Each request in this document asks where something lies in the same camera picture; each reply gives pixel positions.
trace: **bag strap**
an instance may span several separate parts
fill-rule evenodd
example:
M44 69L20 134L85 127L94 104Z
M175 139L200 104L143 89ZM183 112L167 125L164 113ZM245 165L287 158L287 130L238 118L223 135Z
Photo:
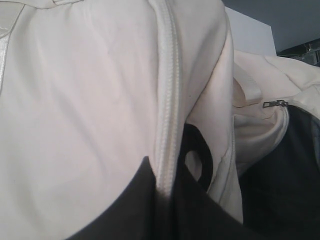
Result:
M23 8L24 4L22 3L0 2L0 92L2 90L10 33Z
M233 106L241 108L261 102L262 92L259 85L236 63L233 67L233 77Z

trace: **zipper slider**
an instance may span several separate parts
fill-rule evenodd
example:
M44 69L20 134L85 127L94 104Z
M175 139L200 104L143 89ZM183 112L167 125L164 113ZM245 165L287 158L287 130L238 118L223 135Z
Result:
M285 100L277 100L277 101L266 101L263 103L262 108L271 108L276 106L287 107L289 103Z

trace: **metal zipper pull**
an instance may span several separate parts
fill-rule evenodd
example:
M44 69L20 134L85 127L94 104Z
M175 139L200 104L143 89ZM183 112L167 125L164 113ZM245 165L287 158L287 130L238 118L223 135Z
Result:
M276 106L287 107L289 103L285 100L277 100L277 101L266 101L263 103L262 108L271 108Z

